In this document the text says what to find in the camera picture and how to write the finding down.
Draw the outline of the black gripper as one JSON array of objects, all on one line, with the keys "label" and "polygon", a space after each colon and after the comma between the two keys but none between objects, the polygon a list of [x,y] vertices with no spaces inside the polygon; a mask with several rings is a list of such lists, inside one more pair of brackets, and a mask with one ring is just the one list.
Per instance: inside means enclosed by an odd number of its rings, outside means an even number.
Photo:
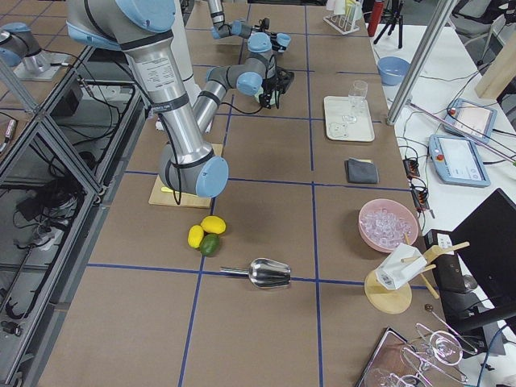
[{"label": "black gripper", "polygon": [[272,89],[276,87],[281,90],[281,96],[285,94],[290,85],[294,80],[294,72],[278,68],[275,75],[263,81],[262,87],[263,89]]},{"label": "black gripper", "polygon": [[[269,28],[270,28],[270,19],[268,17],[264,17],[259,20],[258,24],[254,25],[252,27],[252,32],[253,33],[258,33],[258,32],[265,33],[270,38],[270,40],[273,40],[273,39],[275,39],[275,40],[291,40],[290,35],[281,33],[281,32],[274,33],[274,32],[271,32],[269,30]],[[286,49],[287,49],[287,47],[281,46],[279,44],[272,45],[272,50],[274,52],[283,53],[286,51]]]}]

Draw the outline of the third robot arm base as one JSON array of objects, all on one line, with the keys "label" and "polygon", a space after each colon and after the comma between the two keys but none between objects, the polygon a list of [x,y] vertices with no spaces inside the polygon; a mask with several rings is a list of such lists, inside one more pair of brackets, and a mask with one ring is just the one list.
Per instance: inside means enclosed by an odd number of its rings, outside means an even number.
[{"label": "third robot arm base", "polygon": [[21,22],[1,26],[1,59],[21,81],[50,81],[59,68],[69,67],[68,53],[41,48],[28,25]]}]

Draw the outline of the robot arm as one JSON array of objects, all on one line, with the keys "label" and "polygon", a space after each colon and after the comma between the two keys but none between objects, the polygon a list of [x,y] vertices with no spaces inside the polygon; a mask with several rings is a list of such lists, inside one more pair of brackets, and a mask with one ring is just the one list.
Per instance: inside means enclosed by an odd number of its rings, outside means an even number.
[{"label": "robot arm", "polygon": [[267,102],[285,87],[277,80],[276,55],[291,42],[289,35],[268,30],[268,21],[250,26],[243,20],[226,22],[223,5],[208,3],[212,36],[239,36],[247,41],[243,64],[214,67],[206,87],[191,100],[173,51],[174,27],[183,27],[176,1],[69,1],[69,36],[96,48],[121,51],[133,64],[132,73],[168,136],[160,157],[160,179],[179,194],[215,198],[229,176],[227,162],[203,138],[229,89]]},{"label": "robot arm", "polygon": [[279,53],[285,52],[291,43],[291,37],[288,34],[269,30],[270,19],[267,17],[262,18],[258,24],[253,26],[244,19],[227,22],[221,1],[208,0],[207,4],[213,24],[211,34],[215,40],[230,36],[238,36],[248,40],[253,35],[261,32],[265,33],[270,39],[272,50]]}]

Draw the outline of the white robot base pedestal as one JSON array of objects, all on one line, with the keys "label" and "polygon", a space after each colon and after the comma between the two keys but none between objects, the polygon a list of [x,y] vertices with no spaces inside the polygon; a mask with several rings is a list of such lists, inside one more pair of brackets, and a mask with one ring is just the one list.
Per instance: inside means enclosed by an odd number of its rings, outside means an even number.
[{"label": "white robot base pedestal", "polygon": [[[188,42],[186,39],[186,33],[185,33],[185,24],[183,20],[183,14],[181,11],[181,4],[180,1],[175,0],[175,20],[172,25],[172,33],[173,33],[173,41],[171,43],[171,50],[174,56],[174,59],[177,64],[177,68],[179,71],[179,77],[181,77],[183,86],[185,87],[185,91],[188,94],[189,97],[189,103],[192,107],[194,107],[194,103],[197,101],[198,95],[202,92],[199,85],[196,83],[194,79],[194,71],[192,69],[190,54],[189,54],[189,47]],[[204,102],[214,102],[210,98],[204,98],[202,97],[202,100]],[[201,118],[198,118],[198,127],[201,132],[201,134],[205,134],[210,132],[211,124],[215,115],[215,112],[218,109],[217,104],[214,102],[214,108],[213,112],[210,110],[204,109],[202,111],[203,116]]]}]

